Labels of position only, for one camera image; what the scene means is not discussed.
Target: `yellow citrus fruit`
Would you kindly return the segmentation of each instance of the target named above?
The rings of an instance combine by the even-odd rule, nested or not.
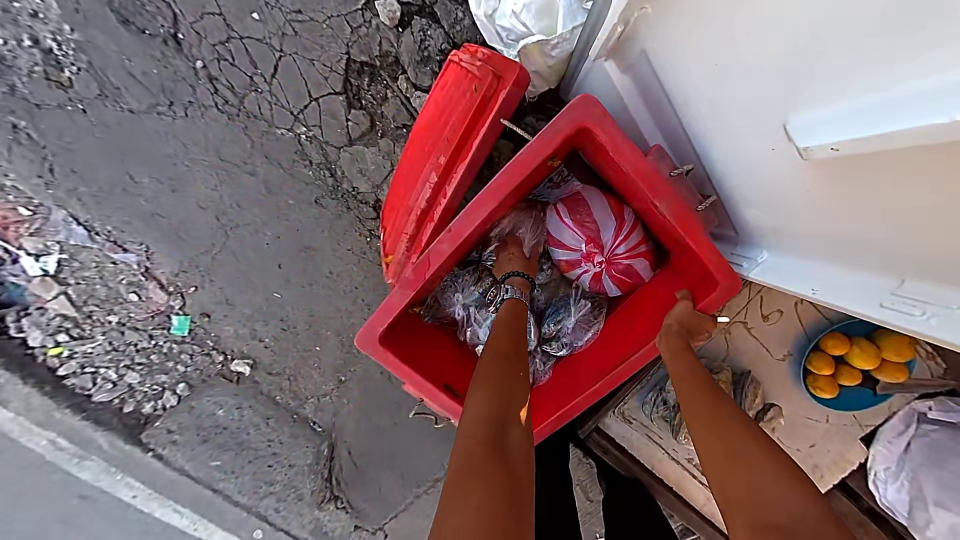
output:
[[[828,355],[843,356],[850,350],[850,339],[839,331],[831,331],[824,334],[817,345]]]
[[[880,349],[866,337],[852,337],[843,359],[857,369],[874,369],[880,365]]]
[[[908,362],[917,355],[917,349],[909,335],[881,328],[870,335],[870,340],[880,349],[880,357],[891,362]]]
[[[806,369],[816,373],[817,375],[832,375],[833,367],[835,365],[836,362],[833,361],[833,356],[830,356],[823,351],[810,351],[810,354],[804,361],[804,366],[806,366]]]
[[[870,375],[884,382],[904,382],[910,379],[910,368],[900,362],[882,360],[880,365],[870,370]]]
[[[836,379],[829,375],[806,374],[806,387],[814,396],[827,400],[837,397],[840,393],[840,386],[837,385]]]
[[[846,362],[837,364],[833,378],[842,386],[857,386],[863,381],[863,372]]]

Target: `white chest freezer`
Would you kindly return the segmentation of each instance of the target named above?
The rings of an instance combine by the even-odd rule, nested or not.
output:
[[[956,0],[595,0],[561,91],[696,165],[744,278],[960,350],[957,29]]]

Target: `wristwatch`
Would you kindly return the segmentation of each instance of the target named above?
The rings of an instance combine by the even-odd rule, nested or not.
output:
[[[523,289],[499,283],[491,287],[490,292],[487,293],[487,311],[497,313],[503,303],[510,298],[522,300],[527,308],[530,308],[530,295]]]

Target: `white road marking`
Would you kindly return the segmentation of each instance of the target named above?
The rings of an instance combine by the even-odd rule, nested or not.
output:
[[[95,455],[70,444],[56,433],[43,430],[0,406],[0,432],[43,456],[67,473],[110,493],[201,540],[240,540],[206,519],[159,495]]]

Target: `blue bowl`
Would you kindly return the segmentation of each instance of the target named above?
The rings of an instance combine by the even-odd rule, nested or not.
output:
[[[816,339],[814,339],[810,343],[810,346],[806,348],[806,353],[804,353],[804,356],[800,360],[800,384],[804,387],[804,390],[806,391],[806,395],[810,396],[810,398],[813,401],[817,402],[820,405],[825,406],[826,408],[832,408],[833,410],[845,410],[845,411],[863,410],[866,408],[870,408],[872,406],[880,405],[883,402],[892,398],[893,397],[892,394],[877,394],[876,392],[874,392],[873,389],[860,385],[860,386],[840,386],[840,393],[837,395],[837,397],[827,400],[824,398],[814,396],[810,392],[810,390],[806,387],[806,383],[804,382],[804,379],[806,376],[806,368],[804,367],[804,362],[806,361],[806,357],[810,355],[810,352],[816,349],[817,342],[820,341],[821,337],[823,337],[824,335],[827,335],[832,331],[839,331],[840,333],[846,335],[847,337],[856,337],[856,336],[867,337],[871,333],[873,333],[874,330],[879,328],[883,328],[883,327],[880,325],[875,325],[874,323],[855,319],[852,321],[847,321],[846,323],[840,323],[839,325],[835,325],[827,329],[827,331],[818,335]],[[913,374],[913,368],[916,364],[917,364],[917,360],[910,360],[909,362],[906,363],[907,368],[910,369],[911,375]],[[871,379],[872,377],[873,376],[870,375],[869,372],[863,373],[864,381]]]

